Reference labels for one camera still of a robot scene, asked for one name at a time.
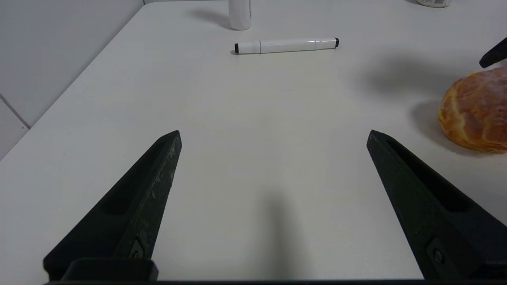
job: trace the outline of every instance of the white wall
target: white wall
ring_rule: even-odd
[[[0,0],[0,94],[32,126],[141,7],[142,0]],[[4,107],[0,159],[24,134],[13,132],[19,121]]]

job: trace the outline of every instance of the crusty bread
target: crusty bread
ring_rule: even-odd
[[[439,123],[458,145],[483,152],[507,152],[507,68],[456,81],[444,95]]]

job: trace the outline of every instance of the black object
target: black object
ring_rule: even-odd
[[[479,61],[482,68],[491,66],[507,58],[507,38],[488,51]]]
[[[44,258],[49,280],[96,274],[97,268],[123,268],[127,280],[156,278],[149,259],[182,148],[178,131],[159,138],[86,216]],[[122,259],[142,258],[131,263]],[[132,266],[137,264],[137,272]]]
[[[425,279],[507,277],[507,227],[394,138],[367,147]]]
[[[155,281],[150,260],[181,150],[161,137],[46,256],[54,285],[505,284],[507,228],[394,138],[368,150],[426,280]]]

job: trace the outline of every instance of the bread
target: bread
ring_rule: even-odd
[[[507,152],[507,68],[456,81],[444,95],[439,123],[445,135],[460,146]]]

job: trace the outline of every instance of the whiteboard marker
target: whiteboard marker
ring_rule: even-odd
[[[234,51],[244,54],[335,49],[339,42],[338,38],[255,41],[237,43]]]

